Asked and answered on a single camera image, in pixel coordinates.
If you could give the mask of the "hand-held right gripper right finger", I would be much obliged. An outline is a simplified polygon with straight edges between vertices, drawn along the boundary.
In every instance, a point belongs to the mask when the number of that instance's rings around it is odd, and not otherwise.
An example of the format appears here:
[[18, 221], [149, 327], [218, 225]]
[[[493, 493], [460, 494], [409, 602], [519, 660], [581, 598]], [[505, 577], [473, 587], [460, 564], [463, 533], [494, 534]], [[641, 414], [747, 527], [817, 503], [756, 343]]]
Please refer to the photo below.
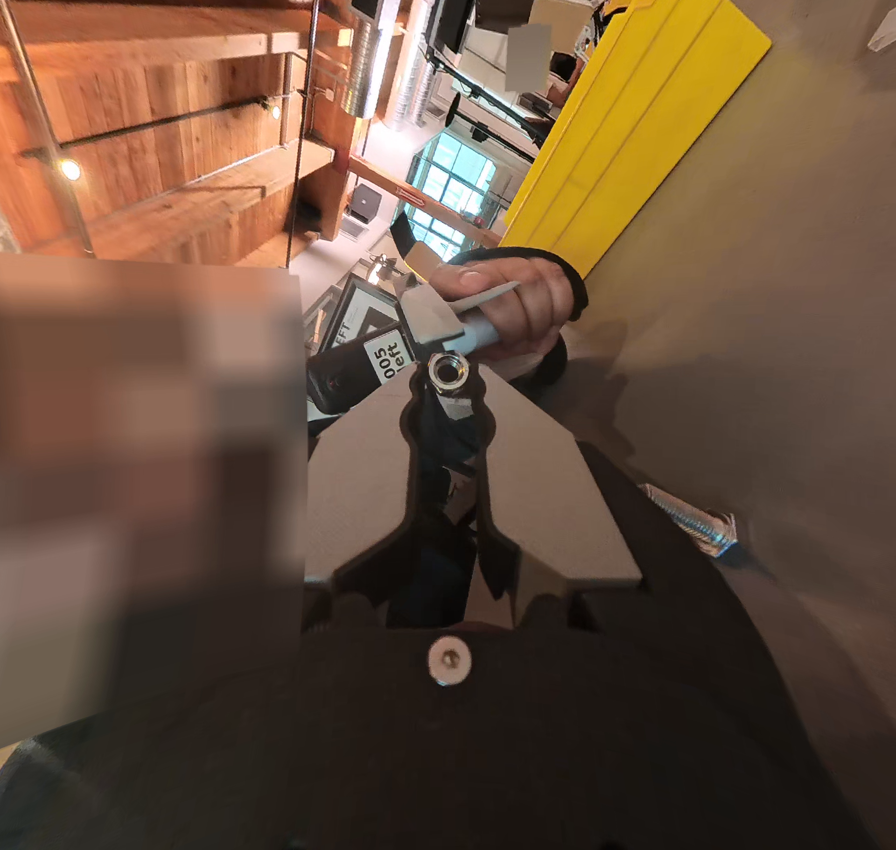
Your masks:
[[492, 370], [478, 373], [480, 560], [513, 625], [539, 597], [638, 587], [641, 569], [574, 435]]

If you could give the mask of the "yellow plastic bin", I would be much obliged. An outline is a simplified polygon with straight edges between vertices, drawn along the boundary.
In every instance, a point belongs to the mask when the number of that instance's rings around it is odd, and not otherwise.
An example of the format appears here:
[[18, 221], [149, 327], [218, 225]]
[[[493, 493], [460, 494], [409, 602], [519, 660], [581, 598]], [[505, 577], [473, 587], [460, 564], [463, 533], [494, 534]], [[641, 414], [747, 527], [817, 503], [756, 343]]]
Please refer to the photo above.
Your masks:
[[583, 277], [771, 49], [731, 0], [610, 4], [500, 244], [551, 252]]

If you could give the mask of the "person's left hand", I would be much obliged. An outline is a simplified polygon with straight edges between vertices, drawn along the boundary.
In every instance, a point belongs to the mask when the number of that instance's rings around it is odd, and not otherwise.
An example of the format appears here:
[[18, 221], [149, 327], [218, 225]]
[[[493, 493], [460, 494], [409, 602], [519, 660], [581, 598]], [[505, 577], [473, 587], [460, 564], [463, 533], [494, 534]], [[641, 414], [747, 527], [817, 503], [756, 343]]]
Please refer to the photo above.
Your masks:
[[574, 311], [574, 292], [556, 263], [519, 257], [442, 264], [428, 283], [446, 301], [484, 293], [516, 282], [507, 293], [481, 305], [498, 333], [498, 341], [476, 354], [479, 362], [497, 363], [548, 354]]

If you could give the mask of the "large paned window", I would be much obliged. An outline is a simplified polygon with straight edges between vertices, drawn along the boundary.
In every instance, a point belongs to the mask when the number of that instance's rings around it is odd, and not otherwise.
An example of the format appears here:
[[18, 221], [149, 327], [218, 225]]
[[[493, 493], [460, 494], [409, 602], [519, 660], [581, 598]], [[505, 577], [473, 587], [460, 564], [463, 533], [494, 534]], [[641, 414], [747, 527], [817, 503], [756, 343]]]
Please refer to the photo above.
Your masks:
[[[444, 130], [415, 155], [408, 183], [465, 220], [491, 228], [499, 208], [498, 196], [491, 190], [496, 173], [492, 159]], [[409, 218], [415, 238], [443, 261], [473, 247], [472, 239], [419, 207], [404, 203], [401, 210]]]

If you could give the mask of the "steel hex nut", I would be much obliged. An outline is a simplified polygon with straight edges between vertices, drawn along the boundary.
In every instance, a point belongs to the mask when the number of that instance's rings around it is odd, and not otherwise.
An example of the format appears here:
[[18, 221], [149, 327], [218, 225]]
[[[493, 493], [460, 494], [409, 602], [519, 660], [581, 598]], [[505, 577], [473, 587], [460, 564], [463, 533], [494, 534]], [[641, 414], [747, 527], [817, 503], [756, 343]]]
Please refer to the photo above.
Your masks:
[[435, 352], [428, 360], [427, 378], [440, 396], [455, 396], [460, 393], [465, 388], [469, 374], [469, 362], [459, 352]]

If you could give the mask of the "steel bolt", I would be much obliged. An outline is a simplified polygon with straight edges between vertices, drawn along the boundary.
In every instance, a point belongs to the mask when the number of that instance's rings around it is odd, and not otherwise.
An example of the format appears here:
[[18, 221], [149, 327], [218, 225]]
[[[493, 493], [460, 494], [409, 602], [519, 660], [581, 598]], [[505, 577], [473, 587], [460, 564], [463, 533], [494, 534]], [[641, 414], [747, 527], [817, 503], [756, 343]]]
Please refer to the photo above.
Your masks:
[[733, 515], [697, 508], [654, 485], [638, 486], [704, 554], [718, 559], [738, 545]]

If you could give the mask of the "black metal pipe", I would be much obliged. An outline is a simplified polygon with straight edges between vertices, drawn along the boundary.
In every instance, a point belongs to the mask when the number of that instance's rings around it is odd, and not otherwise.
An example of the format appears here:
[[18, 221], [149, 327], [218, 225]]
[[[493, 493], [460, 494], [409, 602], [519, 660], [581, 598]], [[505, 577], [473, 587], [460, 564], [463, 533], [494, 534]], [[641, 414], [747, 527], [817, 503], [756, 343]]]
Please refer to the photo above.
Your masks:
[[71, 149], [90, 146], [106, 140], [129, 137], [131, 135], [141, 134], [143, 132], [156, 130], [162, 127], [176, 126], [181, 123], [189, 122], [196, 119], [202, 119], [227, 112], [235, 112], [247, 107], [259, 107], [264, 112], [271, 112], [273, 109], [276, 109], [280, 106], [280, 99], [281, 96], [278, 94], [268, 96], [257, 95], [164, 118], [157, 118], [131, 126], [118, 127], [115, 129], [97, 132], [94, 134], [82, 136], [80, 138], [59, 142], [58, 146], [61, 152], [66, 152]]

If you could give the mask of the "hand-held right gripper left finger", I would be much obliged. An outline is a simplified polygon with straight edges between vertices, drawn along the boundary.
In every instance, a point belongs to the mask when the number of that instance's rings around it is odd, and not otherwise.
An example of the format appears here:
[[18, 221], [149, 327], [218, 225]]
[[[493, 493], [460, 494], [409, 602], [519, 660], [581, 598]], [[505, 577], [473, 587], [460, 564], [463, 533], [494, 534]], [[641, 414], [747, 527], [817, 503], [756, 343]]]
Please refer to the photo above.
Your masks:
[[408, 569], [410, 380], [398, 374], [319, 437], [308, 462], [307, 582], [397, 582]]

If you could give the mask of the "silver ventilation duct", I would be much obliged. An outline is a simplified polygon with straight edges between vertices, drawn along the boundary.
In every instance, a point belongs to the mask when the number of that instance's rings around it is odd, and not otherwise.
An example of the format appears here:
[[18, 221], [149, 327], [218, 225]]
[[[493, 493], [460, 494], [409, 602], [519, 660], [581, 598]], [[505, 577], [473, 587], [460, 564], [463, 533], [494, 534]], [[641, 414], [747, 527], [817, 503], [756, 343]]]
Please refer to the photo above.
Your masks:
[[433, 39], [442, 15], [444, 0], [411, 0], [385, 126], [392, 131], [422, 127], [435, 77], [430, 60]]
[[356, 18], [349, 75], [342, 94], [342, 109], [357, 119], [372, 119], [382, 85], [387, 36], [391, 34], [400, 0], [350, 0]]

